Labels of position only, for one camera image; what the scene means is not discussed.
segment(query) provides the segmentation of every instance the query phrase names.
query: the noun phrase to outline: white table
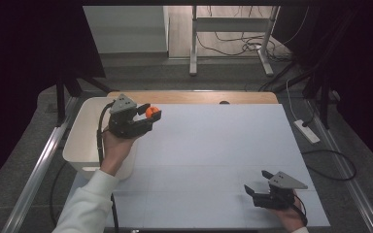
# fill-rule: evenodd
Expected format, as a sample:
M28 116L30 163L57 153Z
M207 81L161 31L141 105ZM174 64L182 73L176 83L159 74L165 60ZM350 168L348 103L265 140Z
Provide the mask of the white table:
M281 227L254 207L244 184L268 191L261 170L306 183L298 190L309 226L329 226L284 109L266 105L156 105L162 119L138 143L132 175L114 191L119 227L262 229ZM71 193L86 184L77 175ZM112 227L112 215L107 226Z

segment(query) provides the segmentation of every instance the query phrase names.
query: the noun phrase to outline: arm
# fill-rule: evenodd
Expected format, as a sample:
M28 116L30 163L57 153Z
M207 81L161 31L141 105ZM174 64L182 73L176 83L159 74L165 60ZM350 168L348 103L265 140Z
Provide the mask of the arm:
M105 159L87 185L78 188L65 205L53 232L103 232L112 207L111 194L118 184L115 177L137 138L121 139L103 133Z

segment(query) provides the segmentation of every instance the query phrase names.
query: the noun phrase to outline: hand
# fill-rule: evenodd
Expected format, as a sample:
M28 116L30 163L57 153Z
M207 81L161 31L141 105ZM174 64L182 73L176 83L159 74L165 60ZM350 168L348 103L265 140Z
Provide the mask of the hand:
M129 155L135 140L141 136L132 139L117 138L107 127L102 133L105 158L101 165L101 171L115 176L123 160Z
M294 205L299 210L301 210L301 203L296 197ZM299 216L299 214L292 208L288 208L286 210L268 210L280 219L287 232L293 232L295 230L298 230L299 228L304 227L301 216Z

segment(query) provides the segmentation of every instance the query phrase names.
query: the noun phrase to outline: white cable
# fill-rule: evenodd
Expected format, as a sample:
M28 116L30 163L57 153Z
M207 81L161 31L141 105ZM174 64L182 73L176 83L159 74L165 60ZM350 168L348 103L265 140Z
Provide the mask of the white cable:
M307 18L307 15L308 15L308 12L309 12L309 11L310 11L310 7L307 8L307 12L305 13L304 19L302 19L301 25L299 26L299 28L298 28L298 30L296 31L296 33L295 33L295 34L294 34L294 35L293 35L289 40L287 40L287 41L281 43L281 44L278 45L277 47L279 47L279 46L283 46L284 44L290 42L293 38L295 38L296 35L298 35L299 31L301 30L302 26L303 26L304 23L305 23L305 19Z
M298 120L298 118L295 116L295 113L293 112L292 104L290 102L290 96L289 96L289 91L288 91L288 81L289 79L287 79L287 95L288 95L288 100L289 100L289 108L290 108L290 111L292 112L292 116L295 118L295 120Z

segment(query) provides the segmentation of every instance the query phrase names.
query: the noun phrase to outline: metal frame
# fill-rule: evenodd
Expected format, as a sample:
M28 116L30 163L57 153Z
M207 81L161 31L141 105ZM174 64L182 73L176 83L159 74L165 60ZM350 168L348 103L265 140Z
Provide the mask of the metal frame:
M47 144L44 147L44 150L41 153L41 156L38 159L38 162L33 169L29 180L27 181L25 187L23 188L22 193L17 199L11 215L9 216L2 232L18 232L23 220L26 217L26 214L32 204L32 201L35 198L35 195L41 185L42 180L44 179L45 174L47 173L48 168L50 167L53 155L56 152L56 149L59 145L60 140L62 139L63 134L65 133L66 127L71 121L71 115L75 109L75 106L78 103L77 97L71 97L66 106L66 118L59 127L55 127L51 133L50 138L48 139Z
M311 110L312 108L316 108L316 107L313 107L309 101L306 101L306 104L310 107L308 108L309 110ZM340 151L330 130L325 128L325 126L322 124L322 122L318 118L317 114L315 114L314 122L318 126L318 129L321 135L323 136L323 141L325 142L326 146L330 150ZM347 178L353 174L353 171L350 165L344 158L335 156L335 155L333 155L332 158L334 159L334 163L337 166L337 169L340 172L342 177ZM354 201L356 202L356 206L359 212L361 213L362 218L368 227L368 230L370 232L373 232L373 206L369 202L368 197L365 195L365 193L361 189L361 186L359 185L356 179L345 182L345 184L348 190L350 191L351 196L353 197Z
M266 55L266 47L271 37L277 6L273 6L269 18L235 18L235 17L200 17L196 16L196 6L192 6L192 42L190 47L189 74L197 74L197 32L265 32L262 45L257 47L257 53L267 76L273 76L271 65Z

